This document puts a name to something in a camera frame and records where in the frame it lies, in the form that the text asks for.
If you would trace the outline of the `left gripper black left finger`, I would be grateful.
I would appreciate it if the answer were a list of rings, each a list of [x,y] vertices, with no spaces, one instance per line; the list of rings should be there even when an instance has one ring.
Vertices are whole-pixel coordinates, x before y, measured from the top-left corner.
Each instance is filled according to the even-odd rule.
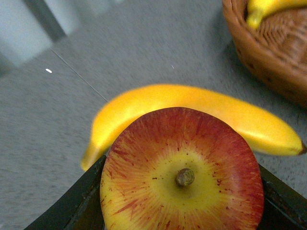
[[[100,179],[106,156],[89,170],[27,230],[104,230],[100,207]]]

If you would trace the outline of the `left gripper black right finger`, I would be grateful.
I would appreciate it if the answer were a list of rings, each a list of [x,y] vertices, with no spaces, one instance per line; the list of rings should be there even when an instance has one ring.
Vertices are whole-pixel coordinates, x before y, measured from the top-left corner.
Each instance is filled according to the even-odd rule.
[[[307,199],[260,166],[264,211],[260,230],[305,230]]]

